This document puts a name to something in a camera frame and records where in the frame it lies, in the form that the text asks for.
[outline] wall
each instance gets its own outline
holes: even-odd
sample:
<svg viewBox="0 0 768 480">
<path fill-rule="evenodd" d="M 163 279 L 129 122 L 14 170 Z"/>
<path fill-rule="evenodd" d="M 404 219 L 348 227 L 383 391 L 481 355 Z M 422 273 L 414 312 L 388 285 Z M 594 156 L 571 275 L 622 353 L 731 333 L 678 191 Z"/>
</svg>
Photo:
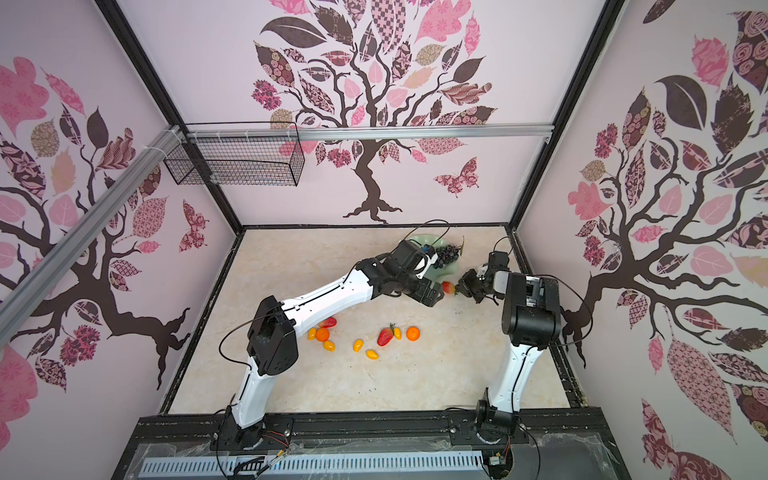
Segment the wall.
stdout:
<svg viewBox="0 0 768 480">
<path fill-rule="evenodd" d="M 631 2 L 521 226 L 635 479 L 766 476 L 765 10 Z"/>
<path fill-rule="evenodd" d="M 165 122 L 92 2 L 5 5 L 0 38 L 5 297 Z M 0 352 L 0 476 L 111 475 L 232 239 L 203 187 L 143 182 Z"/>
<path fill-rule="evenodd" d="M 121 4 L 185 121 L 301 128 L 549 123 L 603 5 L 373 3 Z M 249 224 L 504 222 L 540 140 L 304 142 L 298 187 L 223 189 Z"/>
</svg>

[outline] robotic arm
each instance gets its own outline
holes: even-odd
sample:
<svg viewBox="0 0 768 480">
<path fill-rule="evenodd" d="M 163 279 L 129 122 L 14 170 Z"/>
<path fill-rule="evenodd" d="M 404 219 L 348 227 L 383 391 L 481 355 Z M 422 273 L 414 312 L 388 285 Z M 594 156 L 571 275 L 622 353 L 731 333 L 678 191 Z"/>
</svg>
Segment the robotic arm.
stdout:
<svg viewBox="0 0 768 480">
<path fill-rule="evenodd" d="M 248 330 L 248 366 L 232 412 L 241 429 L 257 424 L 277 376 L 298 359 L 297 336 L 312 326 L 357 303 L 380 295 L 405 294 L 426 306 L 443 298 L 442 286 L 424 278 L 437 260 L 432 246 L 402 240 L 388 253 L 360 260 L 343 278 L 294 299 L 278 302 L 274 296 L 262 300 Z M 504 300 L 502 331 L 510 337 L 496 381 L 478 403 L 478 427 L 494 433 L 520 409 L 525 382 L 547 345 L 560 333 L 558 287 L 554 281 L 511 273 L 509 257 L 491 252 L 488 264 L 467 272 L 457 286 L 480 303 L 486 296 Z"/>
</svg>

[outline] aluminum rail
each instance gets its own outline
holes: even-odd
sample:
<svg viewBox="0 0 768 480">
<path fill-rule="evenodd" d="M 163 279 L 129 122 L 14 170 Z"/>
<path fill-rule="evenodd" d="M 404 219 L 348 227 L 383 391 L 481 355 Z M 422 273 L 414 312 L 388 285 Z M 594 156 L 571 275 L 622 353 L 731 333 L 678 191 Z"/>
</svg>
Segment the aluminum rail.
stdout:
<svg viewBox="0 0 768 480">
<path fill-rule="evenodd" d="M 187 138 L 216 137 L 269 137 L 285 134 L 282 130 L 247 129 L 243 122 L 241 129 L 232 129 L 229 124 L 187 125 L 190 133 Z M 380 138 L 446 138 L 446 137 L 549 137 L 554 126 L 551 124 L 486 124 L 486 125 L 446 125 L 434 127 L 354 127 L 354 128 L 301 128 L 299 138 L 302 141 L 314 140 L 376 140 Z"/>
<path fill-rule="evenodd" d="M 88 244 L 107 226 L 138 185 L 178 144 L 178 127 L 166 127 L 150 146 L 131 162 L 114 185 L 96 201 L 78 223 L 3 301 L 0 310 L 0 348 L 5 346 L 40 302 L 69 271 Z"/>
</svg>

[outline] tree mural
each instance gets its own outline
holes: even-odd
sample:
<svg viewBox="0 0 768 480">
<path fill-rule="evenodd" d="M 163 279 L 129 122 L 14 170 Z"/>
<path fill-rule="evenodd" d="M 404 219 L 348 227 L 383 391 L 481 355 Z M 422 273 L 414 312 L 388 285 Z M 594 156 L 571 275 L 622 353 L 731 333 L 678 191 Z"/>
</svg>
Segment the tree mural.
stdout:
<svg viewBox="0 0 768 480">
<path fill-rule="evenodd" d="M 483 106 L 457 108 L 479 103 L 492 87 L 490 83 L 469 83 L 483 58 L 458 61 L 471 57 L 480 40 L 474 15 L 462 24 L 471 8 L 469 0 L 458 0 L 455 5 L 452 0 L 408 0 L 412 6 L 407 7 L 406 0 L 371 0 L 370 22 L 362 21 L 367 12 L 366 0 L 321 0 L 324 5 L 310 2 L 313 12 L 304 0 L 270 1 L 285 13 L 312 15 L 319 25 L 286 16 L 267 22 L 261 30 L 277 34 L 294 47 L 281 51 L 256 43 L 259 63 L 281 89 L 278 91 L 266 80 L 254 83 L 253 99 L 267 110 L 274 110 L 273 128 L 284 127 L 277 123 L 281 121 L 295 121 L 300 127 L 355 127 L 366 123 L 370 127 L 473 125 L 484 124 L 495 110 Z M 419 17 L 413 44 L 421 38 L 438 43 L 423 45 L 414 56 L 411 39 L 403 36 L 410 22 Z M 457 33 L 463 36 L 449 41 L 449 36 Z M 319 58 L 307 59 L 310 49 L 313 55 L 321 49 L 326 51 Z M 297 109 L 278 108 L 284 101 L 291 101 Z M 444 101 L 452 106 L 445 109 L 448 111 L 444 111 Z M 328 160 L 341 168 L 356 162 L 353 170 L 367 197 L 345 218 L 368 212 L 372 220 L 387 223 L 379 212 L 402 209 L 382 199 L 371 162 L 376 158 L 400 162 L 403 152 L 418 162 L 426 162 L 425 154 L 446 154 L 463 145 L 458 138 L 429 138 L 415 143 L 382 139 L 310 141 L 302 146 L 305 153 L 314 151 L 318 164 Z M 475 170 L 472 161 L 460 175 L 441 175 L 434 180 L 458 196 L 465 187 L 476 186 Z"/>
<path fill-rule="evenodd" d="M 0 67 L 0 115 L 15 136 L 19 122 L 48 116 L 42 106 L 50 94 L 35 83 L 32 62 L 17 57 L 14 65 L 16 72 Z M 61 113 L 32 131 L 29 144 L 35 155 L 20 148 L 18 138 L 12 141 L 0 134 L 0 153 L 8 167 L 0 187 L 0 231 L 16 239 L 13 243 L 0 242 L 0 269 L 18 273 L 0 274 L 0 283 L 10 290 L 51 251 L 61 233 L 66 234 L 77 223 L 79 212 L 85 214 L 94 205 L 98 183 L 111 187 L 114 180 L 107 175 L 108 170 L 127 168 L 136 155 L 130 128 L 109 140 L 107 125 L 98 109 L 86 116 L 83 102 L 67 83 L 51 74 L 46 74 L 46 80 L 61 100 Z M 86 135 L 81 134 L 82 126 Z M 61 142 L 60 133 L 65 138 Z M 78 181 L 83 171 L 87 180 Z M 189 337 L 187 334 L 178 339 L 174 335 L 188 309 L 163 324 L 155 317 L 121 311 L 116 297 L 130 291 L 128 277 L 141 273 L 129 258 L 153 253 L 160 246 L 151 239 L 165 217 L 167 198 L 152 197 L 160 180 L 161 170 L 156 167 L 71 267 L 74 281 L 65 277 L 60 283 L 65 285 L 63 291 L 43 300 L 34 311 L 33 319 L 44 319 L 37 322 L 40 326 L 20 330 L 12 337 L 13 341 L 38 336 L 27 358 L 34 358 L 30 361 L 35 364 L 37 376 L 45 382 L 66 391 L 66 369 L 93 359 L 106 333 L 134 333 L 155 342 L 160 388 L 168 349 L 181 349 Z M 206 221 L 194 210 L 188 213 L 188 207 L 184 202 L 187 221 L 199 233 Z M 130 237 L 138 240 L 119 245 Z M 201 234 L 196 240 L 202 245 Z"/>
<path fill-rule="evenodd" d="M 750 101 L 751 93 L 760 106 L 766 102 L 768 15 L 732 15 L 739 31 L 732 56 L 716 38 L 695 39 L 694 70 L 704 86 L 685 75 L 662 78 L 656 83 L 666 91 L 666 108 L 652 108 L 643 90 L 621 133 L 615 124 L 598 133 L 598 158 L 581 171 L 586 181 L 568 195 L 585 220 L 576 237 L 584 239 L 584 258 L 593 270 L 580 308 L 562 311 L 563 337 L 574 340 L 586 367 L 582 330 L 605 290 L 620 290 L 616 307 L 628 307 L 629 327 L 648 320 L 653 368 L 663 368 L 666 343 L 667 368 L 701 412 L 733 435 L 732 390 L 768 441 L 766 390 L 741 385 L 768 382 L 768 374 L 742 355 L 763 348 L 768 332 L 734 325 L 735 319 L 721 321 L 707 310 L 725 304 L 768 315 L 760 298 L 734 290 L 745 282 L 768 287 L 768 257 L 753 252 L 768 248 L 768 215 L 742 218 L 745 207 L 751 211 L 768 202 L 768 136 L 760 136 L 768 131 L 768 107 L 755 116 Z M 705 89 L 717 91 L 714 105 Z M 666 133 L 667 120 L 679 134 Z M 744 141 L 752 130 L 750 138 L 758 140 Z M 737 249 L 745 250 L 733 253 Z M 681 287 L 696 294 L 678 293 Z M 665 317 L 671 337 L 662 332 Z M 733 353 L 702 353 L 683 342 L 681 333 L 699 348 L 725 346 Z M 724 381 L 723 374 L 739 385 Z"/>
</svg>

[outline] orange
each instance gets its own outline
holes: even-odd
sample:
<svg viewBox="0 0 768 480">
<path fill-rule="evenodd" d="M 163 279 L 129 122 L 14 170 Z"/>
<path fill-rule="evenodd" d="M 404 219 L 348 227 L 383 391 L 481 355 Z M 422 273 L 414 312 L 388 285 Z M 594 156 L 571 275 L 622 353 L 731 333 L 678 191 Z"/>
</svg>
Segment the orange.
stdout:
<svg viewBox="0 0 768 480">
<path fill-rule="evenodd" d="M 409 328 L 406 331 L 406 336 L 408 337 L 408 340 L 410 340 L 412 342 L 415 342 L 421 336 L 421 332 L 419 332 L 419 329 L 417 329 L 416 327 L 412 326 L 411 328 Z"/>
<path fill-rule="evenodd" d="M 318 329 L 317 333 L 315 333 L 315 338 L 319 342 L 325 342 L 331 337 L 331 332 L 328 331 L 327 328 Z"/>
</svg>

